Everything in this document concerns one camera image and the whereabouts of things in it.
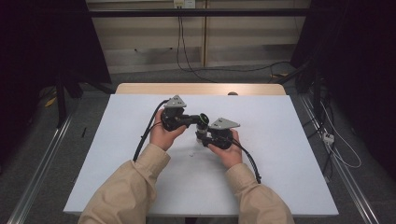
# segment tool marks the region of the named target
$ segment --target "person's left hand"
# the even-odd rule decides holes
[[[149,142],[157,147],[162,148],[164,151],[168,150],[174,143],[175,139],[186,131],[186,125],[178,127],[172,132],[168,132],[163,127],[161,122],[161,114],[163,109],[159,110],[155,115],[154,127],[152,127],[149,135]]]

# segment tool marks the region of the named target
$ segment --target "hand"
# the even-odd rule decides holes
[[[238,132],[234,129],[231,129],[231,132],[233,133],[233,139],[239,142]],[[230,169],[238,163],[242,163],[242,150],[234,144],[225,150],[215,147],[212,144],[209,144],[207,147],[221,158],[222,163],[227,169]]]
[[[178,129],[168,132],[163,127],[161,122],[161,114],[163,109],[159,110],[155,115],[154,127],[150,131],[149,142],[157,147],[162,148],[164,151],[168,150],[170,146],[174,143],[175,139],[184,133],[187,129],[185,125],[178,127]]]

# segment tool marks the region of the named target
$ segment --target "white table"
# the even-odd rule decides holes
[[[144,90],[147,90],[149,84],[145,85]],[[180,93],[175,85],[183,84],[168,84],[168,87],[180,94],[187,104],[186,114],[203,112],[211,122],[224,117],[241,124],[237,128],[240,141],[256,161],[262,183],[280,195],[294,216],[338,214],[289,96],[282,93],[273,96],[191,95]],[[229,91],[221,87],[229,84],[184,85],[191,85],[189,90],[212,85],[213,89]],[[166,86],[161,84],[158,91]],[[259,86],[236,84],[231,90],[241,94],[244,88],[259,90]],[[123,162],[133,157],[154,108],[172,96],[120,92],[111,96],[64,209],[66,213],[80,214],[96,189]],[[194,132],[195,127],[190,126],[168,150],[172,160],[159,176],[158,198],[149,216],[237,216],[238,204],[227,185],[225,168],[216,155],[196,142]],[[244,161],[250,166],[246,157]]]

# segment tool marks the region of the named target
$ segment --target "metal rail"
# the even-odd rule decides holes
[[[312,111],[313,105],[311,101],[309,100],[309,98],[305,99],[305,97],[303,97],[302,95],[300,95],[300,99],[303,102],[304,108],[309,118],[312,119],[315,128],[318,129],[319,124],[318,121],[315,119],[314,112]],[[330,153],[330,147],[328,145],[326,145],[326,150],[328,151],[328,153]],[[337,153],[337,156],[342,158],[336,147],[334,148],[334,153]],[[376,216],[373,207],[370,205],[370,202],[367,200],[367,197],[364,195],[352,173],[350,173],[348,167],[340,162],[337,158],[335,158],[334,154],[332,154],[332,161],[339,175],[341,176],[353,202],[361,213],[361,217],[363,218],[364,222],[367,224],[379,224],[379,219]]]
[[[329,15],[333,8],[190,8],[190,9],[92,9],[66,11],[41,9],[36,13],[46,16],[111,17],[304,17],[311,14]]]
[[[53,135],[52,140],[47,147],[46,153],[43,156],[43,159],[41,159],[40,164],[35,170],[35,174],[23,192],[7,224],[22,224],[25,221],[77,108],[78,102],[75,102],[64,124],[59,129],[56,129],[55,134]]]

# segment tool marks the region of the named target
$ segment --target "dark background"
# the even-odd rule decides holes
[[[332,98],[374,158],[396,179],[393,5],[390,1],[312,1],[311,7],[332,7],[337,14],[306,18],[291,62],[297,67],[315,58],[313,70],[324,78]],[[323,37],[321,46],[318,39]],[[314,80],[312,73],[301,77],[305,85]]]
[[[88,11],[85,1],[2,1],[0,4],[1,120],[0,162],[18,144],[35,112],[42,88],[55,85],[63,70],[110,82],[92,20],[43,10]]]

